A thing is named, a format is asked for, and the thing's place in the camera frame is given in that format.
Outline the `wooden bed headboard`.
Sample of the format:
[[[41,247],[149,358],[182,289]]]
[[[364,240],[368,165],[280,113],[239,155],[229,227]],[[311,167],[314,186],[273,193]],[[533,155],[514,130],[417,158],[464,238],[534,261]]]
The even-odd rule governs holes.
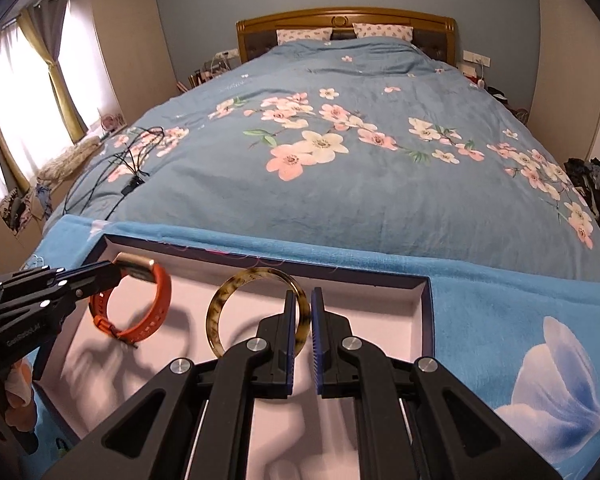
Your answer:
[[[426,55],[454,66],[456,63],[456,21],[454,18],[411,10],[338,6],[268,14],[236,23],[240,62],[264,55],[277,44],[279,29],[330,27],[337,39],[351,37],[354,23],[406,25],[413,29],[412,43]]]

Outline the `light blue floral blanket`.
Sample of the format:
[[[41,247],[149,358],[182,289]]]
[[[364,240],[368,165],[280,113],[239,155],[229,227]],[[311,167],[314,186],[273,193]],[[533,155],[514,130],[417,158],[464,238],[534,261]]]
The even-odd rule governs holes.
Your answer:
[[[28,266],[84,263],[104,237],[263,261],[429,278],[434,353],[566,479],[600,477],[600,283],[427,257],[137,222],[62,218]]]

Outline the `white wall socket panel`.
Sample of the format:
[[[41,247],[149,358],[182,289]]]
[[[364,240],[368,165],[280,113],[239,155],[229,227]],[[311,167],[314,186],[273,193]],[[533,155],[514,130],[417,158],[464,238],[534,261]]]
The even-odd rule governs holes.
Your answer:
[[[463,60],[468,63],[474,63],[483,67],[491,66],[491,59],[488,56],[471,52],[468,50],[463,51]]]

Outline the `grey and olive curtains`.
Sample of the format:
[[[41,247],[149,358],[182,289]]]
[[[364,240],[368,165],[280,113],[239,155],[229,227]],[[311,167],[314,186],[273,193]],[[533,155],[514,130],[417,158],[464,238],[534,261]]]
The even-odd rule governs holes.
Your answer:
[[[70,0],[40,0],[0,29],[0,200],[86,136],[60,60],[69,14]]]

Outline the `blue floral duvet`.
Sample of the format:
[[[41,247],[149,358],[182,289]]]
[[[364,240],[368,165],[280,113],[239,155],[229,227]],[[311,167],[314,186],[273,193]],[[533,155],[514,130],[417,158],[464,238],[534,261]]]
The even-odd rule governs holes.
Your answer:
[[[109,138],[55,217],[600,282],[600,228],[511,112],[399,39],[303,40]]]

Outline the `floral pillow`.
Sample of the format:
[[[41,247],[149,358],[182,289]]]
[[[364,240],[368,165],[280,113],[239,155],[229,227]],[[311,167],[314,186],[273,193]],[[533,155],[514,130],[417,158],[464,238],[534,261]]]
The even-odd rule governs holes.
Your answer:
[[[293,41],[327,41],[331,36],[332,29],[330,27],[276,30],[276,41],[279,46]]]
[[[358,38],[387,37],[406,42],[413,41],[414,28],[408,25],[354,23],[352,27]]]

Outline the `left floral pillow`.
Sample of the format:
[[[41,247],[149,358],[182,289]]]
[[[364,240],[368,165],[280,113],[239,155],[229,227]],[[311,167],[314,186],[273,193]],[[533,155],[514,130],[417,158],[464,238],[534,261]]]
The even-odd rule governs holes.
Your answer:
[[[276,41],[279,46],[293,41],[327,41],[331,36],[332,29],[330,27],[276,30]]]

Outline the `right floral pillow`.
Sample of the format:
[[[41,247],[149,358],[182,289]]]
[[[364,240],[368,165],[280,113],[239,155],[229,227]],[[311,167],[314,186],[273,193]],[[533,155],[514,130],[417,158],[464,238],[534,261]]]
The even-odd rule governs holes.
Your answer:
[[[414,28],[408,25],[354,23],[352,27],[358,38],[387,37],[406,42],[413,41]]]

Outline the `cluttered left nightstand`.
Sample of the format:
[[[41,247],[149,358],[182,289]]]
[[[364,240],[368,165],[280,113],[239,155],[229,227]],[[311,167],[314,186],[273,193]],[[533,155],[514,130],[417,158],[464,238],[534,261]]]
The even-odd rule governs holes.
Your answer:
[[[193,90],[193,88],[197,88],[205,82],[229,72],[235,66],[238,66],[239,62],[240,56],[237,49],[215,53],[211,60],[204,62],[199,70],[195,70],[188,76],[188,84],[178,81],[176,88],[181,93]]]

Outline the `fluffy window seat cushion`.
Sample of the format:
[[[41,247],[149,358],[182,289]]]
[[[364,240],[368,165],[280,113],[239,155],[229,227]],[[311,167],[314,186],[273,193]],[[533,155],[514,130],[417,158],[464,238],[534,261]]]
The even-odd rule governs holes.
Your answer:
[[[80,169],[102,147],[99,136],[86,136],[70,146],[65,153],[51,159],[38,170],[36,180],[50,186],[58,185]]]

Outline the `dark blue shallow box tray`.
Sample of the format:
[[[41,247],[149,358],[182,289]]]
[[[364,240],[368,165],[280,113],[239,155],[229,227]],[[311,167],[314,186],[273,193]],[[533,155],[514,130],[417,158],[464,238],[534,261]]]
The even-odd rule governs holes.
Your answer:
[[[172,280],[166,322],[135,347],[101,333],[85,302],[68,319],[48,358],[38,392],[47,407],[83,438],[172,360],[212,359],[204,320],[220,285],[257,264],[221,249],[178,247],[106,236],[97,260],[122,252],[157,261]],[[356,336],[387,356],[411,361],[429,347],[422,317],[427,284],[420,278],[385,278],[286,263],[283,271],[306,291],[320,288],[329,311],[345,316]],[[351,400],[317,395],[313,356],[304,349],[294,363],[294,390],[286,401],[254,407],[247,474],[251,479],[354,479],[358,444]]]

